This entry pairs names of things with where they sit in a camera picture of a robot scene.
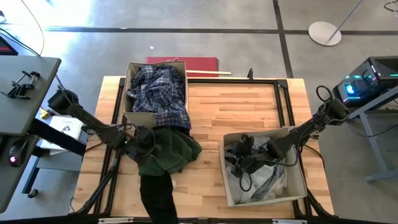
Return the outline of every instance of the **concrete floor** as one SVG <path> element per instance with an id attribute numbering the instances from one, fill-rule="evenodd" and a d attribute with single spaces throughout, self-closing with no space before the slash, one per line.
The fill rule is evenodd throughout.
<path id="1" fill-rule="evenodd" d="M 25 1 L 44 26 L 277 28 L 272 0 Z M 337 25 L 355 2 L 279 0 L 279 6 L 284 29 L 306 30 L 316 21 Z M 364 0 L 342 29 L 397 31 L 398 18 L 383 9 L 385 2 Z M 3 0 L 0 10 L 5 13 L 8 23 L 23 25 L 3 28 L 40 50 L 41 36 L 23 5 L 19 1 Z M 333 87 L 368 56 L 398 55 L 396 40 L 396 35 L 344 35 L 337 46 L 322 47 L 307 35 L 286 35 L 293 75 L 305 80 L 313 112 L 320 105 L 315 95 L 316 86 Z M 29 54 L 14 43 L 11 45 L 21 54 Z M 144 62 L 146 56 L 215 56 L 219 59 L 220 70 L 230 71 L 236 77 L 245 76 L 251 67 L 255 77 L 286 77 L 278 34 L 45 32 L 43 55 L 62 59 L 58 75 L 67 88 L 79 95 L 80 103 L 90 112 L 95 110 L 102 77 L 124 75 L 129 62 Z M 47 97 L 54 91 L 55 85 Z M 393 130 L 384 138 L 393 139 L 395 133 Z M 366 175 L 378 171 L 367 139 L 353 134 L 347 125 L 330 127 L 322 132 L 320 147 L 337 215 L 398 222 L 397 180 L 373 184 L 364 180 Z M 386 146 L 385 150 L 392 164 L 398 164 L 398 151 L 393 146 Z M 0 220 L 68 213 L 78 173 L 41 170 L 34 184 L 40 190 L 40 196 L 27 199 L 20 192 L 28 170 L 9 208 L 0 214 Z"/>

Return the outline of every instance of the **metal pole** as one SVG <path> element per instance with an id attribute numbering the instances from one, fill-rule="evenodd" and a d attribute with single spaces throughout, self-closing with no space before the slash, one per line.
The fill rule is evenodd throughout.
<path id="1" fill-rule="evenodd" d="M 361 4 L 362 0 L 358 0 L 358 2 L 356 2 L 355 6 L 351 9 L 351 11 L 348 13 L 348 15 L 346 16 L 346 18 L 343 20 L 343 22 L 340 24 L 340 26 L 337 27 L 337 29 L 333 32 L 333 34 L 331 35 L 331 37 L 329 38 L 328 41 L 330 41 L 335 34 L 337 33 L 337 31 L 340 30 L 341 26 L 343 26 L 343 24 L 347 21 L 347 19 L 350 17 L 350 15 L 354 12 L 354 10 L 359 6 L 359 4 Z"/>

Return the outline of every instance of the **white cable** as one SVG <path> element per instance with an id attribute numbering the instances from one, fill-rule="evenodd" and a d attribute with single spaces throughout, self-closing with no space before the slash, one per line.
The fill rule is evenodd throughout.
<path id="1" fill-rule="evenodd" d="M 396 17 L 398 18 L 397 11 L 396 11 L 396 6 L 395 6 L 394 3 L 392 2 L 392 0 L 390 0 L 390 3 L 392 4 L 392 9 L 394 10 L 394 14 L 395 14 Z"/>
<path id="2" fill-rule="evenodd" d="M 43 33 L 43 30 L 42 30 L 42 27 L 40 26 L 39 22 L 37 22 L 36 17 L 35 17 L 35 16 L 33 15 L 33 13 L 30 11 L 29 7 L 27 7 L 27 5 L 25 4 L 24 0 L 21 0 L 21 2 L 25 5 L 26 9 L 30 12 L 30 14 L 32 15 L 33 19 L 36 21 L 36 24 L 37 24 L 37 26 L 38 26 L 39 29 L 40 29 L 40 33 L 42 34 L 42 37 L 43 37 L 43 45 L 42 45 L 42 50 L 41 50 L 40 53 L 39 53 L 40 55 L 42 55 L 43 49 L 44 49 L 44 33 Z"/>

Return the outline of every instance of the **white lamp base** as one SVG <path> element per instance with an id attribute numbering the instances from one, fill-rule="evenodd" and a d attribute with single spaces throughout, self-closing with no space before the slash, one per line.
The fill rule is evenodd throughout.
<path id="1" fill-rule="evenodd" d="M 320 45 L 333 46 L 341 41 L 340 30 L 329 40 L 336 29 L 337 27 L 328 22 L 314 22 L 308 28 L 308 34 L 313 41 Z"/>

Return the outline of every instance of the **cardboard box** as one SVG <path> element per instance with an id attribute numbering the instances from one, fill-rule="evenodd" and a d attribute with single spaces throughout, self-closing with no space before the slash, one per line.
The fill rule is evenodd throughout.
<path id="1" fill-rule="evenodd" d="M 138 68 L 143 65 L 152 65 L 158 67 L 159 65 L 171 65 L 174 66 L 178 74 L 183 80 L 185 80 L 185 107 L 188 110 L 188 82 L 187 74 L 185 72 L 185 62 L 164 62 L 164 63 L 154 63 L 154 64 L 144 64 L 144 63 L 130 63 L 127 69 L 126 84 L 123 91 L 123 115 L 127 120 L 135 125 L 145 126 L 147 128 L 156 127 L 156 115 L 155 113 L 133 113 L 133 99 L 127 95 L 127 90 L 131 87 L 131 78 L 136 76 Z"/>
<path id="2" fill-rule="evenodd" d="M 282 195 L 276 196 L 274 199 L 269 200 L 261 200 L 258 202 L 250 202 L 250 203 L 243 203 L 243 204 L 235 204 L 234 200 L 231 195 L 231 190 L 228 184 L 228 178 L 226 175 L 226 163 L 224 158 L 224 146 L 232 144 L 235 141 L 241 139 L 243 134 L 247 134 L 248 136 L 253 137 L 261 137 L 266 136 L 270 137 L 271 139 L 276 137 L 282 137 L 288 134 L 288 130 L 286 128 L 276 129 L 272 131 L 263 131 L 263 132 L 255 132 L 255 133 L 234 133 L 234 134 L 227 134 L 224 135 L 223 139 L 221 140 L 220 144 L 220 161 L 221 161 L 221 171 L 223 173 L 223 180 L 226 192 L 226 198 L 229 207 L 242 207 L 242 206 L 256 206 L 256 205 L 265 205 L 270 203 L 277 203 L 277 202 L 286 202 L 297 200 L 300 198 L 304 198 L 307 196 L 307 187 L 305 185 L 304 176 L 300 168 L 300 163 L 297 163 L 296 166 L 293 167 L 286 167 L 287 173 L 287 187 L 283 189 Z M 287 153 L 286 163 L 292 164 L 296 159 L 296 154 L 294 150 L 290 150 Z"/>

